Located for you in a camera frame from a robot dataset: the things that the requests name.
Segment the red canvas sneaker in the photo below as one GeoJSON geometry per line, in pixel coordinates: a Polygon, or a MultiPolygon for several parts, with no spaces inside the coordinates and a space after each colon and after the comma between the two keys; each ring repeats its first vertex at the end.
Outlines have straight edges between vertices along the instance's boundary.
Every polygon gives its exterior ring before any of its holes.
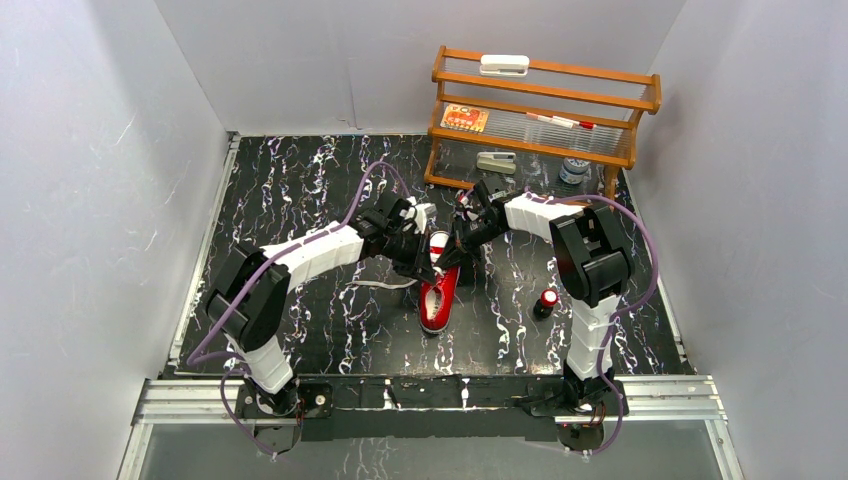
{"type": "Polygon", "coordinates": [[[436,281],[420,289],[420,325],[429,335],[438,335],[448,325],[459,280],[460,267],[434,268],[436,281]]]}

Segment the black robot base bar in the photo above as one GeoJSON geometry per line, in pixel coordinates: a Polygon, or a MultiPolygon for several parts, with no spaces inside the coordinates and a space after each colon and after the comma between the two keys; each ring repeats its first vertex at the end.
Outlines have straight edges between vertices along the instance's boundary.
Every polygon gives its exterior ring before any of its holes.
{"type": "Polygon", "coordinates": [[[522,437],[594,447],[630,409],[621,381],[544,375],[302,375],[280,393],[243,380],[238,419],[275,443],[348,438],[522,437]]]}

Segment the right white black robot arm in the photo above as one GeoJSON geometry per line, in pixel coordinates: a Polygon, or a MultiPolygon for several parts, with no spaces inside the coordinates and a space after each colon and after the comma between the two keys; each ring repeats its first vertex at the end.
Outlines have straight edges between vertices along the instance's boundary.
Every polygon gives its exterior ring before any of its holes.
{"type": "Polygon", "coordinates": [[[478,260],[484,244],[510,231],[526,232],[552,245],[572,310],[562,384],[551,394],[531,394],[530,404],[555,401],[577,414],[604,407],[624,415],[623,390],[614,381],[611,337],[633,260],[617,230],[612,207],[567,205],[520,192],[498,177],[485,177],[459,197],[436,265],[448,269],[478,260]]]}

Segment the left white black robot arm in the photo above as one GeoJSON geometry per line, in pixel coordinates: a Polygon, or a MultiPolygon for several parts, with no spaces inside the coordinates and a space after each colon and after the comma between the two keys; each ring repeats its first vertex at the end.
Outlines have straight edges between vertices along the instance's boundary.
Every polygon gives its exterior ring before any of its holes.
{"type": "Polygon", "coordinates": [[[235,249],[204,297],[203,312],[246,365],[246,382],[266,413],[287,416],[300,402],[297,376],[277,338],[288,294],[372,257],[388,259],[402,277],[435,281],[428,223],[436,213],[432,203],[388,192],[309,235],[264,249],[235,249]]]}

